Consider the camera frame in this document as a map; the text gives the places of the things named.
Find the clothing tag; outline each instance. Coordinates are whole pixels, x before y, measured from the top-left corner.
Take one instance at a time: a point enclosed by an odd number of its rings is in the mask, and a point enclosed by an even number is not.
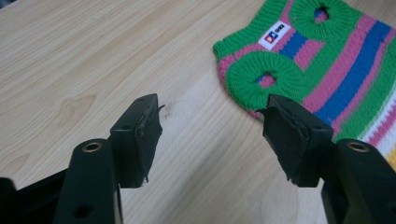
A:
[[[271,50],[277,42],[290,30],[290,26],[283,21],[277,21],[259,40],[259,44]]]

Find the green knitted circle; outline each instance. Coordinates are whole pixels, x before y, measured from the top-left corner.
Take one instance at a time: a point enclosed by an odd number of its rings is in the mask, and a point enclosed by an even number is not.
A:
[[[315,22],[314,12],[318,8],[326,9],[328,20]],[[289,18],[292,26],[306,37],[334,41],[348,35],[352,25],[350,13],[349,6],[340,0],[304,0],[294,2]]]
[[[266,73],[276,80],[269,88],[256,83]],[[228,92],[245,109],[265,108],[269,93],[287,95],[298,102],[303,100],[303,72],[291,59],[280,54],[251,52],[230,66],[225,81]]]

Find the colorful knitted item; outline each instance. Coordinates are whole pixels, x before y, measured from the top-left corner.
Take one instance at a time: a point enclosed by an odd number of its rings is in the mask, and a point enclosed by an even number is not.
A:
[[[213,50],[220,80],[256,118],[269,93],[287,96],[331,125],[334,141],[367,142],[396,170],[395,35],[340,0],[267,0]]]

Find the wooden table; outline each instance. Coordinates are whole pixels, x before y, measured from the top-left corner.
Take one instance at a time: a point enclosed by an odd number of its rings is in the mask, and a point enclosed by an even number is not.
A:
[[[68,166],[157,92],[163,135],[125,223],[326,223],[320,189],[287,182],[262,126],[220,86],[213,44],[264,0],[18,0],[0,10],[0,176],[18,189]],[[348,0],[396,27],[395,0]]]

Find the white stripe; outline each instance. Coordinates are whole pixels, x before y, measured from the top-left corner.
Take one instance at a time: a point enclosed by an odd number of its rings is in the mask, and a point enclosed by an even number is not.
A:
[[[375,132],[382,125],[382,123],[387,120],[390,110],[392,109],[393,105],[396,104],[396,85],[393,86],[391,92],[392,95],[387,99],[387,101],[385,101],[385,103],[381,106],[379,113],[375,116],[375,121],[371,122],[368,125],[368,130],[364,131],[361,136],[359,136],[361,141],[369,142],[370,138],[374,136]]]
[[[396,145],[396,122],[393,122],[392,127],[389,129],[387,134],[378,144],[378,150],[383,157],[387,157],[390,155],[390,152],[393,150]]]

